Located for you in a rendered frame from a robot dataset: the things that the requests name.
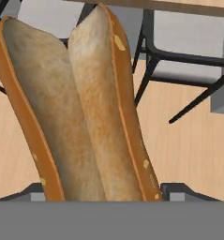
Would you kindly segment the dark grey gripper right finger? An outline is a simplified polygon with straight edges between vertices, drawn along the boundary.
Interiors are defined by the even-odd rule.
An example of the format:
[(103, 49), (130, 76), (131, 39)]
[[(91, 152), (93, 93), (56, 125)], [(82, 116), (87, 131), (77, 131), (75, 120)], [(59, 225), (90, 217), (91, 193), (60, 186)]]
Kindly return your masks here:
[(184, 183), (162, 183), (160, 190), (167, 202), (217, 202), (217, 199), (195, 192)]

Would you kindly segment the light wooden table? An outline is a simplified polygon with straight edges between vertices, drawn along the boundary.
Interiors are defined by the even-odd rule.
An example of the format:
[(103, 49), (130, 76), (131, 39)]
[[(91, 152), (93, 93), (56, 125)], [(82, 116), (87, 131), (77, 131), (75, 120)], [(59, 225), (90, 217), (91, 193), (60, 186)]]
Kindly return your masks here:
[(65, 0), (224, 17), (224, 0)]

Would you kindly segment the split hot dog bun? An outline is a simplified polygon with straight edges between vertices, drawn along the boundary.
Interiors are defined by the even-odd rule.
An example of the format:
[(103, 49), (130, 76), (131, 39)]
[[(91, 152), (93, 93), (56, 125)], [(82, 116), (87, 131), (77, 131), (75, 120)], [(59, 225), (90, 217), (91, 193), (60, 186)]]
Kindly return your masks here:
[(11, 106), (49, 201), (159, 202), (157, 177), (134, 105), (126, 33), (106, 8), (98, 77), (76, 82), (71, 106)]

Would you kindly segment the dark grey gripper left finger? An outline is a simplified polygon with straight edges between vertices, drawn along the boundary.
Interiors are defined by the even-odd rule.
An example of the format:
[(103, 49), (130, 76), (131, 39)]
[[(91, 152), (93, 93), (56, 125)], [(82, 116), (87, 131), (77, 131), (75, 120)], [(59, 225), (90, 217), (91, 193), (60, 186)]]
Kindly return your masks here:
[(0, 202), (1, 201), (45, 202), (45, 195), (40, 183), (32, 183), (21, 192), (0, 198)]

